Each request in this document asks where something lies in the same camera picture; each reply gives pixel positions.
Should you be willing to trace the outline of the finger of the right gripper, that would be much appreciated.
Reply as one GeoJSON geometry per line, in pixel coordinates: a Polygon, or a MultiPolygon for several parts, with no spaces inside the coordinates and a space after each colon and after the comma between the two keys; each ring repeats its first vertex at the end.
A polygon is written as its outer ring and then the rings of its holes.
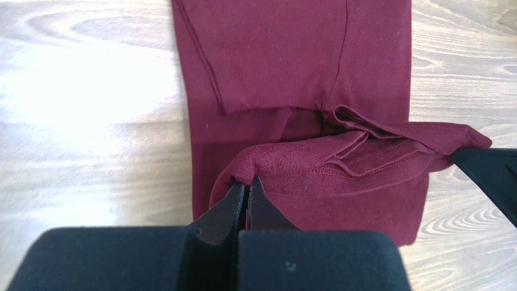
{"type": "Polygon", "coordinates": [[[516,225],[516,149],[464,148],[450,157],[516,225]]]}

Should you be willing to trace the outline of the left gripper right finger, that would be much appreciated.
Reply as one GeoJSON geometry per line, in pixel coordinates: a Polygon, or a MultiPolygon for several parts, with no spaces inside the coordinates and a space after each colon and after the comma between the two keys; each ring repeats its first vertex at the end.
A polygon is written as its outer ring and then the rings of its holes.
{"type": "Polygon", "coordinates": [[[238,290],[410,290],[400,253],[383,233],[301,231],[248,190],[248,228],[238,235],[238,290]]]}

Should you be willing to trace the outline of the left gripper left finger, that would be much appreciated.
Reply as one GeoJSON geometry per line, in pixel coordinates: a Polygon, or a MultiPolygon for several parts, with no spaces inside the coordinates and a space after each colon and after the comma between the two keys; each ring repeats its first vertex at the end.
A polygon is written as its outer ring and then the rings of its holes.
{"type": "Polygon", "coordinates": [[[245,187],[187,226],[77,227],[43,233],[9,290],[233,290],[245,187]]]}

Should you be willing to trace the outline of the maroon t shirt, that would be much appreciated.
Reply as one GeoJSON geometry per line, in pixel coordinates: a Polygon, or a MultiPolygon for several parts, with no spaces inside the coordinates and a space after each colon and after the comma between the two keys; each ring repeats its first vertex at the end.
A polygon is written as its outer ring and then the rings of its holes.
{"type": "Polygon", "coordinates": [[[194,218],[260,178],[302,230],[420,228],[429,174],[491,140],[411,122],[410,1],[173,1],[194,218]]]}

